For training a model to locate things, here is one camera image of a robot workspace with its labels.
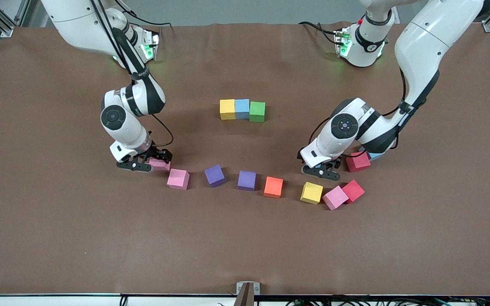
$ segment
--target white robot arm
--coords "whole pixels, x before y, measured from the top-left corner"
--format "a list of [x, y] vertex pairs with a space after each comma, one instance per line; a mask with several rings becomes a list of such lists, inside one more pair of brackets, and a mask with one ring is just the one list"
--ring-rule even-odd
[[407, 25], [395, 53], [409, 93], [391, 118], [381, 116], [360, 98], [339, 104], [319, 136], [301, 149], [303, 172], [319, 177], [319, 165], [332, 162], [356, 139], [370, 153], [385, 153], [411, 116], [426, 102], [439, 77], [438, 66], [482, 8], [483, 0], [430, 0]]
[[107, 0], [42, 0], [54, 26], [70, 45], [113, 56], [128, 70], [132, 82], [108, 91], [101, 104], [101, 123], [115, 139], [110, 146], [117, 166], [149, 172], [149, 158], [171, 161], [171, 153], [158, 150], [150, 132], [137, 117], [159, 113], [165, 95], [146, 62], [154, 57], [158, 36], [130, 25], [122, 12], [105, 10]]

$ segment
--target green cube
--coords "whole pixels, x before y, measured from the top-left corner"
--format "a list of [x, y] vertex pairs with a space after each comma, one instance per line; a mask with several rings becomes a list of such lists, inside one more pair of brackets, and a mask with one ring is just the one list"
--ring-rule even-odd
[[251, 101], [251, 106], [249, 107], [249, 121], [264, 122], [265, 115], [266, 115], [266, 103]]

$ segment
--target pink cube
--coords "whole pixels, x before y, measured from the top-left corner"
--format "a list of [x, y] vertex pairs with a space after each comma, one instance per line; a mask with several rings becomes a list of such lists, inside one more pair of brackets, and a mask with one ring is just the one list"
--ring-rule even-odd
[[171, 162], [165, 163], [160, 159], [148, 159], [147, 164], [152, 166], [152, 169], [157, 171], [169, 171], [171, 169]]
[[368, 153], [356, 152], [352, 153], [351, 156], [345, 159], [348, 164], [349, 172], [357, 172], [368, 168], [370, 163], [370, 158]]
[[362, 187], [355, 180], [352, 180], [349, 184], [345, 185], [342, 190], [349, 198], [345, 202], [346, 204], [351, 204], [364, 194], [364, 189], [362, 189]]
[[330, 190], [325, 196], [322, 197], [326, 205], [330, 210], [338, 208], [341, 204], [349, 199], [347, 194], [342, 190], [340, 186]]
[[171, 169], [169, 172], [168, 186], [173, 189], [186, 190], [190, 174], [185, 170]]

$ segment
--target yellow cube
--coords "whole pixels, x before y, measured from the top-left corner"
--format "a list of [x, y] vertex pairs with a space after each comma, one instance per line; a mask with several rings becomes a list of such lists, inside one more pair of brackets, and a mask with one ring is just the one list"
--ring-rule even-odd
[[234, 120], [236, 118], [235, 99], [222, 99], [220, 101], [220, 118], [222, 120]]
[[302, 190], [301, 201], [318, 204], [321, 201], [322, 186], [313, 184], [310, 182], [305, 183], [304, 189]]

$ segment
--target table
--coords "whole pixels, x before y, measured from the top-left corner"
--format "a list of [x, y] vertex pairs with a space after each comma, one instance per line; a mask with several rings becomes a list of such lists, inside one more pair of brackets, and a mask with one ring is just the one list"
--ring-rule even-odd
[[[226, 293], [254, 280], [263, 294], [490, 295], [490, 34], [478, 24], [398, 149], [342, 172], [362, 198], [336, 211], [299, 201], [306, 181], [339, 184], [301, 174], [296, 153], [340, 101], [382, 113], [400, 101], [402, 30], [354, 68], [301, 25], [164, 28], [149, 66], [173, 167], [191, 173], [182, 191], [115, 166], [99, 115], [105, 91], [129, 82], [122, 68], [55, 29], [15, 29], [0, 42], [0, 293]], [[267, 121], [220, 120], [218, 100], [233, 98], [265, 101]], [[229, 181], [210, 188], [215, 164]], [[282, 198], [238, 190], [240, 170], [257, 186], [283, 178]]]

